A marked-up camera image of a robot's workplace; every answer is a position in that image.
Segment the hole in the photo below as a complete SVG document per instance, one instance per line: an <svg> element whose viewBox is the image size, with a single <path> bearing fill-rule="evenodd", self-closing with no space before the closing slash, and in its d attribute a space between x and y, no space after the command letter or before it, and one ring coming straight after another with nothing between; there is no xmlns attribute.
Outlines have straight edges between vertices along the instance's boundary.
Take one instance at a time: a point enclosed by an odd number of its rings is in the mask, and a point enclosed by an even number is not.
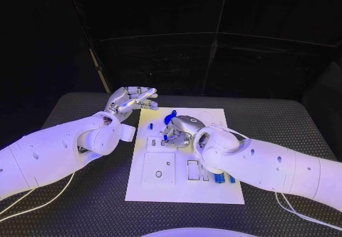
<svg viewBox="0 0 342 237"><path fill-rule="evenodd" d="M61 146L64 147L64 148L67 148L67 144L66 144L66 142L61 140Z"/></svg>
<svg viewBox="0 0 342 237"><path fill-rule="evenodd" d="M38 159L38 155L34 152L31 153L31 156L34 159Z"/></svg>
<svg viewBox="0 0 342 237"><path fill-rule="evenodd" d="M155 177L157 177L157 178L161 177L161 172L160 172L160 171L155 172Z"/></svg>

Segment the gray mat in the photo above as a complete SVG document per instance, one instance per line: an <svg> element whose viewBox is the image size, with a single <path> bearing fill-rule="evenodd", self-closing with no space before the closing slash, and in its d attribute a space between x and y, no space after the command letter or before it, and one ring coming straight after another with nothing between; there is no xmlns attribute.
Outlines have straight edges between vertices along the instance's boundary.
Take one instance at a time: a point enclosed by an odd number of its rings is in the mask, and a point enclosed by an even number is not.
<svg viewBox="0 0 342 237"><path fill-rule="evenodd" d="M66 94L43 128L90 116L103 109L108 94ZM287 100L160 96L160 107L223 108L230 129L249 138L272 142L311 156L334 159L302 106ZM137 127L139 111L124 123ZM274 193L240 184L245 205L124 201L134 142L119 141L111 155L76 172L61 196L44 208L0 223L0 236L141 236L181 227L227 229L256 236L340 236L340 232L310 223L278 206ZM12 214L47 202L67 178L38 188L5 213ZM0 208L21 196L8 197ZM342 225L342 214L302 197L288 196L298 212Z"/></svg>

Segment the textured mat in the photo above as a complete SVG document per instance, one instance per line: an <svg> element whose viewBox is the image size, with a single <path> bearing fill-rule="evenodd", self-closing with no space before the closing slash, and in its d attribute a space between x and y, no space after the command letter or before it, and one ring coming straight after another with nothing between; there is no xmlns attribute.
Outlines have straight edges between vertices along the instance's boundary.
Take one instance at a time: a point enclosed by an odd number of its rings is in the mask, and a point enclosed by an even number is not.
<svg viewBox="0 0 342 237"><path fill-rule="evenodd" d="M109 95L66 94L50 113L43 128L90 116L103 109ZM229 99L160 96L160 107L223 108L230 129L249 138L334 160L302 106L287 100ZM139 111L124 123L137 127ZM20 236L141 236L181 227L227 229L256 236L340 236L328 227L310 223L278 206L274 193L240 183L245 205L168 202L125 202L125 188L134 142L119 141L112 154L80 169L60 197L44 208L0 223L1 237ZM2 215L47 202L67 178L38 188ZM21 194L0 202L4 209ZM305 215L342 225L342 214L302 197L288 196L292 207Z"/></svg>

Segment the robotic hand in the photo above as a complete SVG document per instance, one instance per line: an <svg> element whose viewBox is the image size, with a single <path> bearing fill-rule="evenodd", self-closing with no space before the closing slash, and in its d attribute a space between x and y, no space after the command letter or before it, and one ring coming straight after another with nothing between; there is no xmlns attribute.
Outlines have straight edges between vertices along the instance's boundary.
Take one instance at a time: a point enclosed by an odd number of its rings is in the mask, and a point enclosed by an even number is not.
<svg viewBox="0 0 342 237"><path fill-rule="evenodd" d="M214 174L223 171L259 189L302 196L342 211L342 163L308 156L253 139L238 140L232 130L204 126L188 116L171 118L164 144L180 148L191 143L194 156Z"/></svg>
<svg viewBox="0 0 342 237"><path fill-rule="evenodd" d="M157 90L121 87L105 111L43 129L0 150L0 200L47 185L108 155L119 139L131 141L135 128L121 124L132 109L157 110Z"/></svg>

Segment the gray fabric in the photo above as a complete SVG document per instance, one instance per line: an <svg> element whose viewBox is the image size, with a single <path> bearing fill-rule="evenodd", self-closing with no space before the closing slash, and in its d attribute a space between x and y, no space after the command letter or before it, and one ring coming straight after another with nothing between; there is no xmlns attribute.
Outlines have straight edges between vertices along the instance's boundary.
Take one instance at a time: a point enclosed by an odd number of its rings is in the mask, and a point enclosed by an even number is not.
<svg viewBox="0 0 342 237"><path fill-rule="evenodd" d="M43 128L90 116L103 109L109 95L66 94ZM287 100L160 96L160 107L223 108L230 129L311 156L334 159L302 106ZM139 111L124 123L137 127ZM278 206L274 193L240 184L245 205L124 201L134 142L119 141L111 155L76 172L73 181L48 206L0 223L0 236L141 236L158 230L203 227L256 236L340 236L340 232L310 223ZM37 189L5 213L12 214L47 202L67 178ZM20 197L0 202L4 207ZM342 214L301 197L288 196L298 212L342 225Z"/></svg>

